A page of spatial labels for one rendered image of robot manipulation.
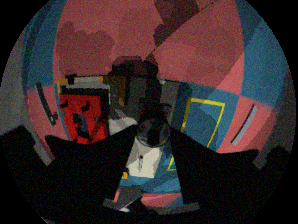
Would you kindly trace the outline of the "yellow rectangular tape outline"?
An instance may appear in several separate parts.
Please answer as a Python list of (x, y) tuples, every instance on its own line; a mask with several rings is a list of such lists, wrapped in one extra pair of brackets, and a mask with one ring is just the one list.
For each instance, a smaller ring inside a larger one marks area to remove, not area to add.
[[(214, 129), (214, 131), (212, 133), (212, 137), (210, 137), (210, 140), (208, 141), (208, 145), (206, 145), (206, 148), (208, 148), (209, 144), (212, 143), (214, 132), (217, 131), (218, 124), (220, 124), (220, 119), (222, 117), (223, 107), (225, 107), (225, 104), (220, 103), (220, 101), (218, 101), (218, 103), (216, 103), (216, 101), (208, 101), (208, 100), (205, 100), (205, 99), (193, 99), (193, 97), (188, 97), (188, 101), (186, 101), (185, 116), (184, 116), (184, 121), (182, 121), (181, 132), (184, 132), (186, 116), (188, 116), (189, 108), (190, 108), (190, 101), (192, 101), (192, 103), (204, 103), (204, 104), (221, 105), (221, 107), (222, 107), (221, 112), (220, 112), (220, 117), (218, 117), (218, 120), (217, 120), (216, 129)], [(170, 167), (172, 167), (173, 160), (174, 160), (174, 157), (172, 155), (172, 159), (170, 159), (168, 171), (177, 171), (177, 169), (170, 169)]]

